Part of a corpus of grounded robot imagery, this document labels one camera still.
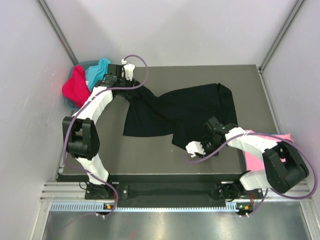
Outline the red t shirt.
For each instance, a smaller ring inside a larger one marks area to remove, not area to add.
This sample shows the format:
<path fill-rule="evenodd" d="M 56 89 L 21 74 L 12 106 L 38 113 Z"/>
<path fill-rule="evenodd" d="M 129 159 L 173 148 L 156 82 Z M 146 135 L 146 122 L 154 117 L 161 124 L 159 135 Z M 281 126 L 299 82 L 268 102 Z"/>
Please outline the red t shirt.
<path fill-rule="evenodd" d="M 76 65 L 71 71 L 71 77 L 62 86 L 62 95 L 81 108 L 91 95 L 86 83 L 85 70 L 81 65 Z"/>

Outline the right aluminium frame post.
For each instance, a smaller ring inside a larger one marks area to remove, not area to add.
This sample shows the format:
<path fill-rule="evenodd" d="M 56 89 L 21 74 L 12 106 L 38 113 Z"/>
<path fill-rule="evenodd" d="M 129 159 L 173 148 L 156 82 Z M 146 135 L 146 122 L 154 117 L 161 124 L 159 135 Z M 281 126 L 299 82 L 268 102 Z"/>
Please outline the right aluminium frame post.
<path fill-rule="evenodd" d="M 265 57 L 263 58 L 261 65 L 258 67 L 258 71 L 260 74 L 262 74 L 266 70 L 269 62 L 273 58 L 273 55 L 276 53 L 278 47 L 280 46 L 281 42 L 285 38 L 288 30 L 290 29 L 291 25 L 293 24 L 295 18 L 299 14 L 299 12 L 305 2 L 306 2 L 305 0 L 295 0 L 294 1 L 293 7 L 289 11 L 288 16 L 285 18 L 285 21 L 282 24 L 278 34 L 276 35 L 269 50 L 267 51 Z"/>

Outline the folded pink t shirt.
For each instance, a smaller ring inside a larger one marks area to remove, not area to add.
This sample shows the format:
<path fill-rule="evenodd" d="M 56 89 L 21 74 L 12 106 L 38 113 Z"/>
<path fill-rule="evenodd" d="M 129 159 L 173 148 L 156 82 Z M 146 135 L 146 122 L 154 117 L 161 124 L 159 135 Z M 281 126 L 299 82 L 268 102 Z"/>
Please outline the folded pink t shirt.
<path fill-rule="evenodd" d="M 245 147 L 243 156 L 247 171 L 255 172 L 265 169 L 263 161 L 263 147 L 274 147 L 275 142 L 281 142 L 283 139 L 294 143 L 294 139 L 288 134 L 271 134 L 271 135 L 250 135 L 246 136 L 250 145 Z"/>

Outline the blue laundry basket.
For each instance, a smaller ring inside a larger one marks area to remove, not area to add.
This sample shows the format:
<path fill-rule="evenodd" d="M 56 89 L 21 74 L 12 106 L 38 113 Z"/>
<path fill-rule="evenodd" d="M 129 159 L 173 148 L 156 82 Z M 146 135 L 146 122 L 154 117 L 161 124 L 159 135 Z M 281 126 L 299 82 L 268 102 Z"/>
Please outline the blue laundry basket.
<path fill-rule="evenodd" d="M 84 70 L 87 70 L 91 66 L 98 65 L 98 63 L 99 63 L 99 60 L 88 60 L 88 61 L 82 61 L 78 65 L 82 66 Z M 76 104 L 66 97 L 64 97 L 64 105 L 67 109 L 71 110 L 72 112 L 76 112 L 79 110 Z"/>

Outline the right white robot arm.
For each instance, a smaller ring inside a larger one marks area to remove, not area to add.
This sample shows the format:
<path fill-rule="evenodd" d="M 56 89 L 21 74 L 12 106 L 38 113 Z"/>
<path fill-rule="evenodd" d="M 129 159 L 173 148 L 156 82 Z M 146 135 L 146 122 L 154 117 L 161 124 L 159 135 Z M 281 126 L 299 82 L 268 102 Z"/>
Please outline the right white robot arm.
<path fill-rule="evenodd" d="M 220 147 L 229 146 L 263 163 L 263 169 L 248 170 L 235 181 L 233 192 L 239 198 L 256 189 L 273 189 L 285 194 L 310 174 L 301 154 L 287 139 L 256 134 L 233 123 L 223 125 L 215 117 L 207 120 L 204 127 L 208 134 L 201 144 L 206 157 L 215 155 Z"/>

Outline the aluminium frame post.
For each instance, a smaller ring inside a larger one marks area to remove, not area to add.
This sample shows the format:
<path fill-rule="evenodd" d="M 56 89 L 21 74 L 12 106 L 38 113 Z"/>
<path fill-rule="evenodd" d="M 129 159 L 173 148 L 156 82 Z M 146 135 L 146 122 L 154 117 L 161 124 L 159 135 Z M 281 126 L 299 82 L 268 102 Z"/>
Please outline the aluminium frame post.
<path fill-rule="evenodd" d="M 285 38 L 288 30 L 290 29 L 291 25 L 293 24 L 295 18 L 299 14 L 299 12 L 305 2 L 306 2 L 305 0 L 295 0 L 294 1 L 293 7 L 289 11 L 288 16 L 285 18 L 285 21 L 282 24 L 278 34 L 276 35 L 269 50 L 267 51 L 265 57 L 263 58 L 261 65 L 258 67 L 258 71 L 260 74 L 262 74 L 266 70 L 269 62 L 273 58 L 273 55 L 276 53 L 278 47 L 280 46 L 281 42 Z"/>
<path fill-rule="evenodd" d="M 45 0 L 35 0 L 38 4 L 40 10 L 43 12 L 45 18 L 47 19 L 48 23 L 50 24 L 53 32 L 55 33 L 56 37 L 58 38 L 60 44 L 62 45 L 64 51 L 66 52 L 67 56 L 71 60 L 74 65 L 79 63 L 74 51 L 72 50 L 67 38 L 65 37 L 61 27 L 59 26 L 54 14 L 52 13 L 49 5 Z"/>

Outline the black t shirt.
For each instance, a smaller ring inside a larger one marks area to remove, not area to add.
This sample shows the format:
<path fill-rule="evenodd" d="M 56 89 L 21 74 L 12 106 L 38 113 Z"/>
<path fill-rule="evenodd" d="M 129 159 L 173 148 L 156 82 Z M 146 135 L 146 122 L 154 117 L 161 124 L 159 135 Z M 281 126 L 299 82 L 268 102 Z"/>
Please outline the black t shirt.
<path fill-rule="evenodd" d="M 232 91 L 220 83 L 169 91 L 160 96 L 141 86 L 130 91 L 123 135 L 160 137 L 172 135 L 172 144 L 185 149 L 192 141 L 208 139 L 205 122 L 237 124 Z"/>

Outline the left aluminium frame post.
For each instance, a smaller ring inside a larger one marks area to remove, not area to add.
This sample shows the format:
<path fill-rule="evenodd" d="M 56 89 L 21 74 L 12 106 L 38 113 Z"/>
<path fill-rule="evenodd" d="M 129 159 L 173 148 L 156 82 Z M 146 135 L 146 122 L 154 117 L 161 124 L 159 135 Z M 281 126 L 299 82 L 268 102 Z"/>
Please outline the left aluminium frame post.
<path fill-rule="evenodd" d="M 67 56 L 71 60 L 74 65 L 79 63 L 74 51 L 72 50 L 67 38 L 65 37 L 61 27 L 59 26 L 54 14 L 52 13 L 49 5 L 45 0 L 35 0 L 38 4 L 40 10 L 43 12 L 45 18 L 47 19 L 48 23 L 50 24 L 53 32 L 55 33 L 56 37 L 58 38 L 60 44 L 62 45 L 64 51 L 66 52 Z"/>

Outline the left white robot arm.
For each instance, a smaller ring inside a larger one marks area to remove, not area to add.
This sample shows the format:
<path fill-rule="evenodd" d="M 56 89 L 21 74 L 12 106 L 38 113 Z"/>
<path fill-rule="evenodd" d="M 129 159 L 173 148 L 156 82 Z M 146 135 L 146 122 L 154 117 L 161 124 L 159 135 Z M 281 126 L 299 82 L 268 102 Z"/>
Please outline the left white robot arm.
<path fill-rule="evenodd" d="M 100 139 L 96 123 L 105 107 L 118 94 L 112 88 L 134 86 L 135 65 L 122 61 L 121 65 L 110 64 L 107 72 L 94 85 L 90 97 L 72 117 L 62 121 L 66 151 L 75 158 L 87 173 L 85 198 L 87 200 L 111 199 L 115 196 L 109 172 L 99 156 Z"/>

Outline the teal t shirt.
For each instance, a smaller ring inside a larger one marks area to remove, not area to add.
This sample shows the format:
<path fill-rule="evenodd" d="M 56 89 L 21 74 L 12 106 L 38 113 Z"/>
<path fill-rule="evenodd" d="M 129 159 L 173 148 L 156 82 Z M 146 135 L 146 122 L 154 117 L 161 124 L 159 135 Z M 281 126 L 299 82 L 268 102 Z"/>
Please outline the teal t shirt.
<path fill-rule="evenodd" d="M 110 64 L 110 60 L 107 58 L 101 58 L 98 61 L 97 65 L 90 66 L 87 70 L 85 70 L 85 78 L 87 82 L 87 87 L 90 92 L 93 91 L 96 83 L 99 80 L 102 80 L 104 75 L 108 71 L 108 65 Z"/>

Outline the aluminium front rail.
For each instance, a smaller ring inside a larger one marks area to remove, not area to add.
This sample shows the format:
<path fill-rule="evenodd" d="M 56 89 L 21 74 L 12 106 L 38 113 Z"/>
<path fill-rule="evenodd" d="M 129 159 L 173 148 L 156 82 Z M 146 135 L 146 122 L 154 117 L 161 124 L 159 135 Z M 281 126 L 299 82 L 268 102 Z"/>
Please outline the aluminium front rail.
<path fill-rule="evenodd" d="M 112 190 L 108 186 L 85 182 L 53 182 L 46 183 L 42 190 L 42 201 L 126 201 L 137 197 L 153 197 L 159 199 L 178 198 L 188 200 L 192 197 L 204 201 L 224 201 L 240 197 L 233 193 L 229 182 L 116 182 Z"/>

